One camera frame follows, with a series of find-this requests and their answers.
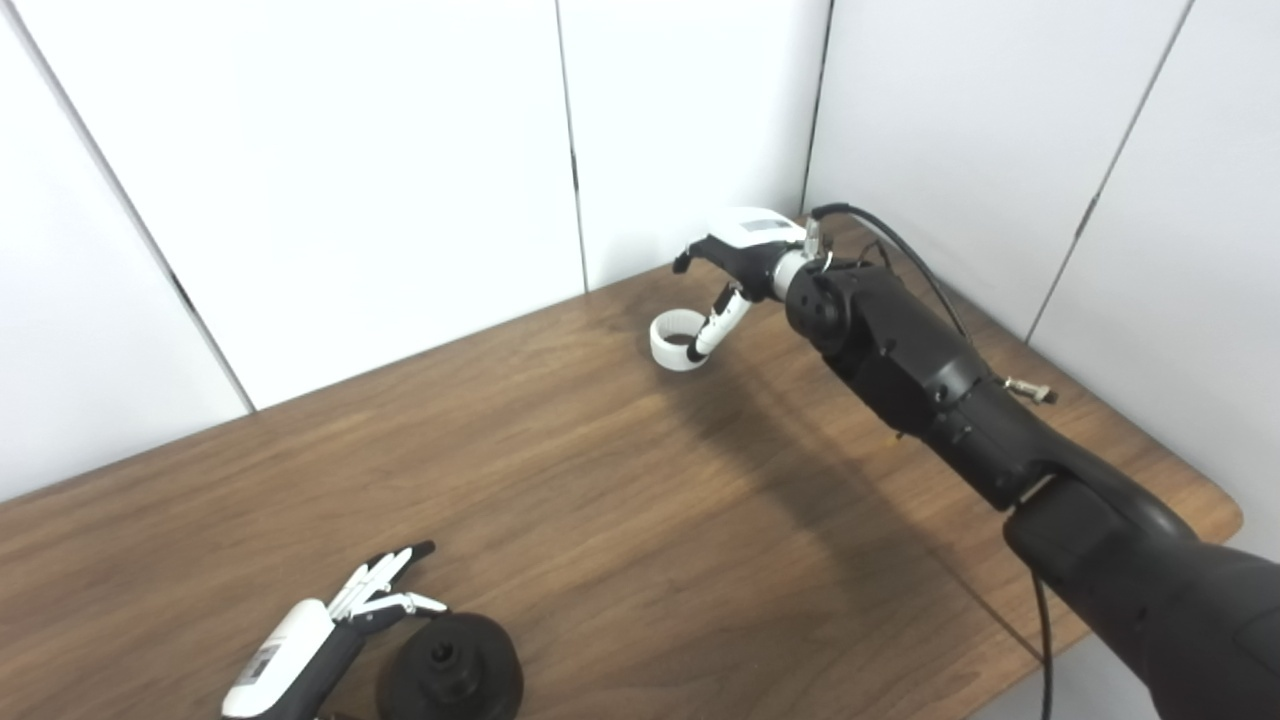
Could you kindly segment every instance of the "robotic arm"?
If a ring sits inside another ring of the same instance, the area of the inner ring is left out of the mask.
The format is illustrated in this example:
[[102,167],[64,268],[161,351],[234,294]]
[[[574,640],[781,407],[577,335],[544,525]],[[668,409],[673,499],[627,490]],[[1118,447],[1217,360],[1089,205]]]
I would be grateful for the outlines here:
[[[733,278],[731,297],[783,302],[792,329],[888,427],[923,441],[993,509],[1012,509],[1010,548],[1147,684],[1162,719],[1280,717],[1280,565],[1201,542],[1010,392],[1038,402],[1046,388],[997,377],[888,268],[823,252],[818,223],[832,213],[887,231],[844,204],[814,209],[806,229],[792,224],[782,238],[755,241],[749,220],[721,236],[713,224],[673,270],[705,258]],[[724,297],[682,331],[690,345],[667,343],[686,352],[689,366],[673,369],[700,365],[727,334]],[[655,320],[655,357],[663,329]]]

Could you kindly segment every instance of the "panel seam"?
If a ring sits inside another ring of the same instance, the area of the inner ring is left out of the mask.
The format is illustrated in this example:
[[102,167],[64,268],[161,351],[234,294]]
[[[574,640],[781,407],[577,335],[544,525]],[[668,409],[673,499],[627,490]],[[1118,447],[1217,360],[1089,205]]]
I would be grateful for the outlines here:
[[1097,205],[1102,199],[1102,192],[1106,190],[1107,182],[1111,179],[1111,173],[1116,169],[1116,163],[1120,161],[1120,155],[1129,143],[1129,136],[1133,135],[1133,128],[1138,124],[1138,118],[1147,108],[1147,100],[1151,97],[1151,91],[1156,87],[1156,82],[1160,79],[1160,73],[1165,69],[1169,54],[1174,50],[1174,44],[1178,42],[1178,36],[1181,35],[1183,26],[1187,24],[1187,17],[1190,14],[1193,5],[1196,5],[1196,0],[1187,0],[1187,5],[1183,6],[1183,12],[1178,17],[1178,22],[1174,24],[1172,35],[1170,35],[1169,41],[1165,42],[1165,49],[1160,54],[1160,60],[1156,61],[1156,69],[1151,73],[1151,78],[1147,81],[1147,87],[1142,91],[1138,106],[1129,118],[1129,124],[1125,127],[1124,135],[1120,136],[1120,143],[1111,155],[1111,161],[1107,164],[1106,172],[1102,173],[1102,182],[1098,183],[1097,192],[1093,193],[1093,197],[1089,199],[1089,204],[1084,208],[1084,214],[1080,217],[1080,223],[1076,225],[1075,234],[1071,237],[1071,245],[1066,249],[1062,264],[1057,268],[1057,273],[1053,275],[1053,282],[1050,283],[1048,292],[1044,293],[1044,300],[1041,302],[1039,310],[1036,313],[1036,319],[1032,320],[1032,325],[1027,331],[1027,336],[1023,338],[1023,342],[1027,345],[1030,345],[1032,336],[1036,334],[1036,328],[1039,327],[1041,319],[1044,318],[1044,310],[1048,309],[1048,302],[1053,299],[1053,292],[1057,291],[1057,286],[1062,281],[1062,275],[1066,273],[1066,265],[1071,261],[1071,255],[1075,254],[1075,247],[1079,245],[1080,237],[1084,234],[1084,228],[1088,227],[1089,220],[1093,219],[1093,210],[1097,209]]
[[14,35],[18,37],[18,42],[27,51],[32,63],[36,65],[36,70],[41,74],[45,85],[52,92],[54,99],[58,105],[63,109],[67,115],[68,122],[74,129],[76,135],[79,137],[81,142],[84,145],[84,150],[88,152],[93,164],[97,167],[99,173],[101,173],[102,179],[106,182],[111,193],[115,196],[116,201],[120,202],[124,214],[129,218],[134,232],[142,240],[142,245],[147,249],[151,259],[155,260],[161,275],[164,275],[165,283],[169,284],[169,290],[178,299],[179,304],[186,310],[191,322],[196,325],[196,331],[204,338],[205,345],[209,347],[210,352],[214,355],[214,360],[221,369],[223,375],[230,383],[232,389],[239,398],[241,404],[244,406],[246,413],[256,413],[253,401],[250,398],[248,392],[244,389],[244,384],[241,382],[239,375],[232,368],[230,363],[227,360],[227,354],[223,352],[221,346],[218,340],[210,332],[209,325],[205,319],[196,310],[196,306],[191,302],[191,297],[187,295],[182,283],[178,282],[178,275],[174,273],[173,266],[169,264],[168,258],[165,258],[164,251],[156,245],[155,237],[152,237],[150,228],[147,228],[146,222],[143,222],[142,215],[138,213],[137,206],[133,200],[125,192],[124,186],[120,183],[120,178],[115,174],[111,164],[108,163],[106,155],[102,152],[101,146],[93,138],[90,132],[88,126],[84,124],[84,118],[76,109],[76,104],[72,102],[70,95],[67,94],[67,88],[63,86],[61,81],[58,79],[58,74],[54,73],[52,65],[49,64],[49,59],[45,56],[40,46],[36,45],[36,38],[31,35],[31,29],[27,23],[22,19],[18,13],[18,8],[14,6],[12,0],[0,0],[0,12],[3,12],[9,18],[9,23],[13,27]]
[[800,208],[796,215],[803,215],[809,201],[809,172],[813,169],[813,147],[818,137],[818,109],[822,106],[822,83],[827,74],[827,50],[831,47],[831,23],[836,14],[836,0],[827,3],[827,28],[822,36],[822,58],[818,61],[818,91],[813,97],[813,120],[809,123],[809,151],[804,160],[804,179],[800,183]]
[[561,55],[561,86],[564,88],[564,126],[568,129],[568,161],[573,173],[573,217],[577,220],[577,259],[582,266],[582,292],[591,291],[586,274],[586,237],[582,234],[582,193],[579,190],[577,145],[573,142],[573,109],[568,100],[568,63],[564,61],[564,23],[561,19],[559,0],[556,0],[556,42]]

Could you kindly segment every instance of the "wooden table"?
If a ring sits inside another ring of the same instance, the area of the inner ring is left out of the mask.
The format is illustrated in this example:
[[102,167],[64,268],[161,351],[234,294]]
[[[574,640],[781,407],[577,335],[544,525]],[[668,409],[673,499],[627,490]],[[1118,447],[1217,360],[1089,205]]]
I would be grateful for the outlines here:
[[[507,626],[526,719],[956,719],[1036,670],[1002,518],[895,442],[780,306],[698,372],[653,363],[653,316],[723,279],[654,270],[4,503],[0,716],[216,717],[296,601],[422,538],[440,550],[401,587]],[[1055,427],[1203,537],[1239,528],[1217,487],[963,311],[997,372],[1059,389]],[[1085,633],[1056,601],[1053,620],[1059,648]],[[372,720],[416,626],[372,639],[326,707]]]

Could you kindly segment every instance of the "connector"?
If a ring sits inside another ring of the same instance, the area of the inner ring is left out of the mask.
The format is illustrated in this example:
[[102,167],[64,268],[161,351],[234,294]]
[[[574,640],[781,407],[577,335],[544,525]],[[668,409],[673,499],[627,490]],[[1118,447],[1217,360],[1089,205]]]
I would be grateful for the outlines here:
[[1019,380],[1018,378],[1005,378],[1005,389],[1014,395],[1025,397],[1036,405],[1053,405],[1057,402],[1057,392],[1053,391],[1053,388],[1048,386],[1038,386],[1027,380]]

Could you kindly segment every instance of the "black knob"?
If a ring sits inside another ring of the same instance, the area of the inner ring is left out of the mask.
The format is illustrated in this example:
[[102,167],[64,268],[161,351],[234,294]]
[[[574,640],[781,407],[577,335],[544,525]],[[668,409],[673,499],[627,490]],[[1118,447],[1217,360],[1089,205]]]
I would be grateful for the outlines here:
[[472,612],[413,633],[379,685],[383,720],[512,720],[525,694],[511,635]]

